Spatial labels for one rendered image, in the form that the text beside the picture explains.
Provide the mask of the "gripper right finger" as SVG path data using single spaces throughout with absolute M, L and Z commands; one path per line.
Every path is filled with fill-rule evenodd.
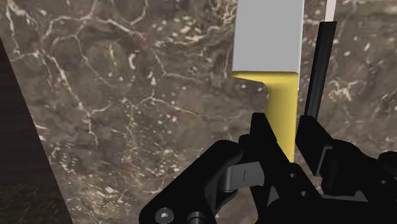
M 397 224 L 397 151 L 370 157 L 308 115 L 299 119 L 295 143 L 322 179 L 324 195 L 311 208 L 325 223 Z

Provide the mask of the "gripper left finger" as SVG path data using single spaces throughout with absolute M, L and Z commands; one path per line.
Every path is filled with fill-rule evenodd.
M 139 224 L 217 224 L 219 210 L 241 188 L 253 196 L 254 224 L 287 221 L 320 200 L 302 168 L 282 152 L 267 117 L 253 113 L 248 134 L 216 141 L 142 208 Z

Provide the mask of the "yellow-handled grey-bladed knife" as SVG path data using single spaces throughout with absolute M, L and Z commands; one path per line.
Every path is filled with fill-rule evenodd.
M 289 161 L 295 156 L 305 0 L 238 0 L 231 75 L 263 83 L 266 116 Z

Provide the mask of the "black-handled white-bladed knife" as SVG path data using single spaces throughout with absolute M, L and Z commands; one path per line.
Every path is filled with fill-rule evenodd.
M 327 0 L 324 20 L 319 23 L 316 47 L 312 61 L 304 115 L 317 119 L 323 96 L 333 40 L 337 28 L 334 21 L 337 0 Z

